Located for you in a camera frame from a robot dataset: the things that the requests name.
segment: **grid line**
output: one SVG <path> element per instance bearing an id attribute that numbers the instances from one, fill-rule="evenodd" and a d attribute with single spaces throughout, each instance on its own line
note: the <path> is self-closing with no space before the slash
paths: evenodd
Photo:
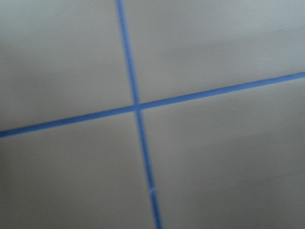
<path id="1" fill-rule="evenodd" d="M 158 205 L 158 198 L 156 193 L 156 187 L 153 180 L 153 171 L 151 166 L 151 160 L 149 155 L 149 149 L 147 146 L 147 139 L 146 139 L 146 133 L 145 133 L 145 124 L 143 122 L 142 117 L 142 111 L 139 107 L 139 90 L 138 90 L 138 84 L 137 84 L 137 78 L 134 68 L 134 62 L 132 57 L 132 47 L 129 39 L 128 34 L 128 27 L 127 27 L 127 20 L 125 16 L 124 11 L 124 5 L 123 0 L 116 0 L 117 5 L 117 12 L 119 16 L 119 22 L 120 22 L 120 29 L 121 29 L 121 35 L 122 35 L 122 43 L 123 43 L 123 49 L 125 53 L 125 61 L 128 69 L 128 76 L 129 76 L 129 83 L 130 88 L 132 91 L 132 99 L 133 104 L 135 107 L 135 117 L 136 117 L 136 123 L 138 126 L 138 133 L 140 137 L 140 143 L 141 143 L 141 149 L 142 149 L 142 156 L 143 156 L 143 162 L 146 172 L 146 179 L 148 183 L 148 189 L 149 189 L 149 196 L 151 199 L 151 205 L 152 205 L 152 212 L 154 216 L 154 223 L 156 229 L 162 229 L 162 221 L 159 211 L 159 205 Z"/>
<path id="2" fill-rule="evenodd" d="M 255 87 L 261 87 L 261 86 L 275 84 L 275 83 L 282 83 L 282 82 L 292 81 L 292 80 L 297 80 L 297 79 L 302 79 L 302 78 L 305 78 L 305 72 L 291 74 L 291 75 L 284 75 L 284 76 L 280 76 L 280 77 L 276 77 L 276 78 L 269 78 L 269 79 L 264 79 L 264 80 L 259 80 L 259 81 L 248 82 L 248 83 L 236 84 L 236 85 L 232 85 L 232 86 L 228 86 L 228 87 L 221 87 L 221 88 L 216 88 L 216 89 L 212 89 L 212 90 L 192 93 L 192 94 L 185 94 L 185 95 L 175 96 L 175 97 L 171 97 L 171 98 L 167 98 L 167 99 L 161 99 L 161 100 L 156 100 L 156 101 L 142 103 L 142 104 L 140 103 L 138 105 L 119 107 L 119 108 L 106 110 L 106 111 L 100 111 L 100 112 L 95 112 L 95 113 L 90 113 L 90 114 L 84 114 L 84 115 L 54 120 L 54 121 L 45 122 L 45 123 L 23 126 L 23 127 L 18 127 L 18 128 L 14 128 L 14 129 L 0 131 L 0 138 L 12 136 L 12 135 L 24 134 L 24 133 L 32 132 L 32 131 L 39 131 L 39 130 L 53 128 L 53 127 L 62 126 L 62 125 L 69 125 L 69 124 L 73 124 L 73 123 L 89 121 L 89 120 L 97 119 L 97 118 L 104 118 L 104 117 L 108 117 L 108 116 L 120 115 L 120 114 L 124 114 L 124 113 L 134 112 L 136 110 L 145 110 L 145 109 L 150 109 L 150 108 L 154 108 L 154 107 L 158 107 L 158 106 L 176 104 L 176 103 L 181 103 L 181 102 L 190 101 L 190 100 L 194 100 L 194 99 L 215 96 L 215 95 L 219 95 L 219 94 L 226 94 L 226 93 L 251 89 L 251 88 L 255 88 Z"/>

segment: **gray panel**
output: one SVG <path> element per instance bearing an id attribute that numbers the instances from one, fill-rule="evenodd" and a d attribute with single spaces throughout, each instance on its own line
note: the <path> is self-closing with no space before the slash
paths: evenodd
<path id="1" fill-rule="evenodd" d="M 2 138 L 0 152 L 0 228 L 154 228 L 133 114 Z"/>
<path id="2" fill-rule="evenodd" d="M 143 102 L 305 70 L 305 2 L 129 0 Z"/>
<path id="3" fill-rule="evenodd" d="M 114 1 L 1 1 L 0 31 L 0 130 L 131 104 Z"/>
<path id="4" fill-rule="evenodd" d="M 144 111 L 165 229 L 302 229 L 305 80 Z"/>

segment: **blue line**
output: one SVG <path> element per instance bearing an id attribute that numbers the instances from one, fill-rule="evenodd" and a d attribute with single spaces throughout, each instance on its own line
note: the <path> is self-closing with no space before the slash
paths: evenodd
<path id="1" fill-rule="evenodd" d="M 88 121 L 92 119 L 97 119 L 97 118 L 104 118 L 108 116 L 113 116 L 113 115 L 119 115 L 127 112 L 132 112 L 135 110 L 135 106 L 125 106 L 121 108 L 116 108 L 112 110 L 107 110 L 107 111 L 101 111 L 101 112 L 96 112 L 96 113 L 91 113 L 91 114 L 84 114 L 76 117 L 71 117 L 71 118 L 65 118 L 65 119 L 60 119 L 56 121 L 51 121 L 47 123 L 40 123 L 36 125 L 30 125 L 30 126 L 25 126 L 25 127 L 20 127 L 16 129 L 11 129 L 11 130 L 4 130 L 0 132 L 0 138 L 2 137 L 7 137 L 7 136 L 12 136 L 12 135 L 19 135 L 23 133 L 28 133 L 32 131 L 37 131 L 37 130 L 43 130 L 43 129 L 48 129 L 56 126 L 61 126 L 61 125 L 68 125 L 72 123 L 79 123 L 83 121 Z"/>
<path id="2" fill-rule="evenodd" d="M 138 95 L 138 86 L 136 81 L 136 75 L 134 70 L 134 63 L 132 58 L 132 49 L 131 43 L 128 36 L 128 27 L 126 22 L 126 17 L 124 13 L 124 6 L 122 0 L 117 0 L 117 11 L 119 13 L 119 21 L 121 26 L 121 33 L 122 33 L 122 42 L 126 57 L 126 64 L 128 69 L 128 76 L 130 80 L 130 86 L 132 89 L 132 99 L 134 104 L 139 104 L 139 95 Z"/>
<path id="3" fill-rule="evenodd" d="M 161 100 L 147 102 L 147 103 L 143 103 L 143 104 L 126 106 L 126 107 L 116 108 L 116 109 L 112 109 L 112 110 L 96 112 L 96 113 L 92 113 L 92 114 L 85 114 L 85 115 L 80 115 L 77 117 L 71 117 L 71 118 L 51 121 L 51 122 L 47 122 L 47 123 L 25 126 L 25 127 L 20 127 L 20 128 L 16 128 L 16 129 L 4 130 L 4 131 L 0 131 L 0 138 L 6 137 L 6 136 L 11 136 L 11 135 L 23 134 L 23 133 L 27 133 L 27 132 L 31 132 L 31 131 L 36 131 L 36 130 L 52 128 L 52 127 L 61 126 L 61 125 L 83 122 L 83 121 L 87 121 L 87 120 L 91 120 L 91 119 L 95 119 L 95 118 L 103 118 L 103 117 L 112 116 L 112 115 L 119 115 L 119 114 L 132 112 L 132 111 L 136 111 L 136 110 L 144 110 L 144 109 L 149 109 L 149 108 L 158 107 L 158 106 L 165 106 L 165 105 L 180 103 L 180 102 L 189 101 L 189 100 L 193 100 L 193 99 L 200 99 L 200 98 L 214 96 L 214 95 L 218 95 L 218 94 L 225 94 L 225 93 L 250 89 L 250 88 L 254 88 L 254 87 L 261 87 L 261 86 L 274 84 L 274 83 L 281 83 L 281 82 L 290 81 L 290 80 L 302 79 L 302 78 L 305 78 L 305 72 L 296 73 L 296 74 L 292 74 L 292 75 L 284 75 L 284 76 L 280 76 L 277 78 L 270 78 L 270 79 L 265 79 L 265 80 L 249 82 L 249 83 L 237 84 L 237 85 L 233 85 L 233 86 L 222 87 L 222 88 L 212 89 L 209 91 L 197 92 L 197 93 L 193 93 L 193 94 L 186 94 L 186 95 L 176 96 L 176 97 L 172 97 L 172 98 L 168 98 L 168 99 L 161 99 Z"/>
<path id="4" fill-rule="evenodd" d="M 180 103 L 180 102 L 189 101 L 189 100 L 193 100 L 193 99 L 200 99 L 200 98 L 205 98 L 205 97 L 214 96 L 214 95 L 218 95 L 218 94 L 236 92 L 236 91 L 245 90 L 245 89 L 249 89 L 249 88 L 261 87 L 261 86 L 265 86 L 265 85 L 269 85 L 269 84 L 281 83 L 281 82 L 296 80 L 296 79 L 301 79 L 301 78 L 305 78 L 305 72 L 291 74 L 291 75 L 284 75 L 284 76 L 280 76 L 280 77 L 276 77 L 276 78 L 259 80 L 259 81 L 249 82 L 249 83 L 242 83 L 242 84 L 237 84 L 237 85 L 233 85 L 233 86 L 222 87 L 222 88 L 212 89 L 212 90 L 203 91 L 203 92 L 197 92 L 197 93 L 193 93 L 193 94 L 186 94 L 186 95 L 176 96 L 176 97 L 172 97 L 172 98 L 168 98 L 168 99 L 161 99 L 161 100 L 157 100 L 157 101 L 140 104 L 139 107 L 141 110 L 149 109 L 149 108 L 153 108 L 153 107 L 165 106 L 165 105 Z"/>
<path id="5" fill-rule="evenodd" d="M 140 142 L 141 142 L 141 148 L 142 148 L 142 155 L 143 160 L 145 164 L 145 172 L 149 187 L 149 195 L 151 198 L 151 204 L 152 204 L 152 211 L 154 215 L 154 222 L 157 229 L 162 229 L 162 223 L 161 223 L 161 217 L 160 217 L 160 211 L 158 207 L 158 200 L 157 200 L 157 193 L 156 188 L 153 181 L 153 172 L 151 167 L 151 160 L 149 157 L 149 150 L 147 146 L 147 140 L 146 140 L 146 134 L 145 134 L 145 127 L 144 122 L 142 118 L 142 112 L 139 107 L 139 93 L 138 93 L 138 86 L 136 81 L 136 74 L 135 74 L 135 68 L 132 58 L 132 49 L 131 49 L 131 43 L 129 40 L 128 35 L 128 28 L 127 28 L 127 21 L 125 17 L 125 11 L 124 11 L 124 5 L 122 0 L 116 0 L 117 3 L 117 11 L 119 14 L 119 21 L 121 26 L 121 33 L 122 33 L 122 42 L 123 47 L 125 51 L 125 58 L 127 62 L 127 68 L 128 68 L 128 74 L 129 74 L 129 80 L 132 90 L 132 98 L 133 103 L 136 107 L 135 115 L 136 115 L 136 121 L 138 125 L 138 131 L 140 136 Z"/>

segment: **gray surface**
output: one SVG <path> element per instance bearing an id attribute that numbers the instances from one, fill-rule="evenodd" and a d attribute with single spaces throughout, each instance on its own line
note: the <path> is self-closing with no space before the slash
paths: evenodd
<path id="1" fill-rule="evenodd" d="M 128 0 L 142 102 L 305 70 L 303 0 Z"/>
<path id="2" fill-rule="evenodd" d="M 131 104 L 113 0 L 0 3 L 0 130 Z"/>
<path id="3" fill-rule="evenodd" d="M 305 80 L 144 111 L 164 229 L 303 229 Z"/>
<path id="4" fill-rule="evenodd" d="M 0 228 L 153 229 L 133 114 L 0 139 Z"/>

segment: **blue tape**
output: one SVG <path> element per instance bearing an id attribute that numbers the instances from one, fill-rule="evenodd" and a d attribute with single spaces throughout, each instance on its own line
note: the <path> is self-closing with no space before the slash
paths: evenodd
<path id="1" fill-rule="evenodd" d="M 128 36 L 128 27 L 124 12 L 124 6 L 122 0 L 117 0 L 117 11 L 119 14 L 119 21 L 121 26 L 122 42 L 125 52 L 126 65 L 128 70 L 129 82 L 132 90 L 132 99 L 134 104 L 139 104 L 138 86 L 135 76 L 134 63 L 132 58 L 131 43 Z"/>
<path id="2" fill-rule="evenodd" d="M 131 49 L 131 43 L 129 40 L 129 35 L 128 35 L 128 28 L 127 28 L 127 21 L 124 13 L 124 6 L 123 6 L 123 1 L 122 0 L 117 0 L 117 11 L 119 14 L 119 21 L 120 21 L 120 27 L 121 27 L 121 33 L 122 33 L 122 42 L 123 42 L 123 47 L 124 47 L 124 52 L 125 52 L 125 58 L 126 58 L 126 64 L 127 64 L 127 69 L 128 69 L 128 75 L 129 75 L 129 80 L 130 80 L 130 85 L 131 85 L 131 90 L 132 90 L 132 98 L 133 98 L 133 103 L 135 105 L 135 115 L 136 115 L 136 122 L 138 125 L 138 131 L 139 131 L 139 136 L 140 136 L 140 142 L 141 142 L 141 148 L 142 148 L 142 155 L 143 155 L 143 160 L 145 164 L 145 172 L 146 172 L 146 177 L 147 177 L 147 182 L 148 182 L 148 187 L 149 187 L 149 194 L 151 198 L 151 204 L 152 204 L 152 211 L 154 215 L 154 222 L 156 229 L 162 229 L 162 223 L 161 223 L 161 217 L 160 217 L 160 211 L 158 207 L 158 200 L 157 200 L 157 194 L 156 194 L 156 189 L 153 181 L 153 172 L 152 172 L 152 167 L 151 167 L 151 160 L 149 157 L 149 151 L 148 151 L 148 146 L 147 146 L 147 140 L 146 140 L 146 134 L 145 134 L 145 127 L 143 123 L 143 118 L 142 118 L 142 112 L 139 107 L 139 92 L 138 92 L 138 85 L 136 81 L 136 74 L 135 74 L 135 68 L 134 68 L 134 63 L 133 63 L 133 58 L 132 58 L 132 49 Z"/>
<path id="3" fill-rule="evenodd" d="M 80 116 L 76 116 L 76 117 L 60 119 L 60 120 L 51 121 L 51 122 L 47 122 L 47 123 L 41 123 L 41 124 L 11 129 L 11 130 L 5 130 L 5 131 L 0 132 L 0 138 L 12 136 L 12 135 L 19 135 L 19 134 L 23 134 L 23 133 L 32 132 L 32 131 L 48 129 L 48 128 L 61 126 L 61 125 L 79 123 L 79 122 L 88 121 L 88 120 L 97 119 L 97 118 L 119 115 L 119 114 L 123 114 L 123 113 L 132 112 L 134 110 L 135 110 L 135 107 L 133 105 L 125 106 L 125 107 L 116 108 L 116 109 L 112 109 L 112 110 L 101 111 L 101 112 L 96 112 L 96 113 L 92 113 L 92 114 L 84 114 L 84 115 L 80 115 Z"/>
<path id="4" fill-rule="evenodd" d="M 205 97 L 214 96 L 214 95 L 218 95 L 218 94 L 236 92 L 236 91 L 245 90 L 245 89 L 249 89 L 249 88 L 261 87 L 261 86 L 265 86 L 265 85 L 269 85 L 269 84 L 281 83 L 281 82 L 296 80 L 296 79 L 301 79 L 301 78 L 305 78 L 305 72 L 291 74 L 291 75 L 284 75 L 284 76 L 280 76 L 280 77 L 276 77 L 276 78 L 259 80 L 259 81 L 249 82 L 249 83 L 242 83 L 242 84 L 237 84 L 237 85 L 233 85 L 233 86 L 222 87 L 222 88 L 212 89 L 212 90 L 203 91 L 203 92 L 197 92 L 197 93 L 193 93 L 193 94 L 186 94 L 186 95 L 176 96 L 176 97 L 172 97 L 172 98 L 168 98 L 168 99 L 161 99 L 161 100 L 157 100 L 157 101 L 140 104 L 139 107 L 141 110 L 149 109 L 149 108 L 153 108 L 153 107 L 165 106 L 165 105 L 180 103 L 180 102 L 189 101 L 189 100 L 193 100 L 193 99 L 200 99 L 200 98 L 205 98 Z"/>
<path id="5" fill-rule="evenodd" d="M 225 94 L 225 93 L 245 90 L 245 89 L 249 89 L 249 88 L 261 87 L 261 86 L 265 86 L 265 85 L 269 85 L 269 84 L 281 83 L 281 82 L 285 82 L 285 81 L 302 79 L 302 78 L 305 78 L 305 72 L 291 74 L 291 75 L 284 75 L 284 76 L 280 76 L 277 78 L 270 78 L 270 79 L 265 79 L 265 80 L 249 82 L 249 83 L 242 83 L 242 84 L 237 84 L 237 85 L 233 85 L 233 86 L 212 89 L 209 91 L 197 92 L 197 93 L 193 93 L 193 94 L 186 94 L 186 95 L 176 96 L 176 97 L 172 97 L 172 98 L 168 98 L 168 99 L 161 99 L 161 100 L 147 102 L 147 103 L 143 103 L 143 104 L 126 106 L 126 107 L 116 108 L 116 109 L 102 111 L 102 112 L 96 112 L 93 114 L 85 114 L 85 115 L 80 115 L 77 117 L 71 117 L 71 118 L 51 121 L 51 122 L 42 123 L 42 124 L 25 126 L 25 127 L 20 127 L 20 128 L 11 129 L 11 130 L 4 130 L 4 131 L 0 132 L 0 138 L 6 137 L 6 136 L 11 136 L 11 135 L 23 134 L 23 133 L 31 132 L 31 131 L 47 129 L 47 128 L 61 126 L 61 125 L 83 122 L 83 121 L 87 121 L 87 120 L 91 120 L 91 119 L 95 119 L 95 118 L 103 118 L 103 117 L 112 116 L 112 115 L 119 115 L 119 114 L 132 112 L 132 111 L 136 111 L 136 110 L 144 110 L 144 109 L 149 109 L 149 108 L 158 107 L 158 106 L 165 106 L 165 105 L 180 103 L 180 102 L 189 101 L 189 100 L 193 100 L 193 99 L 200 99 L 200 98 L 214 96 L 214 95 L 218 95 L 218 94 Z"/>

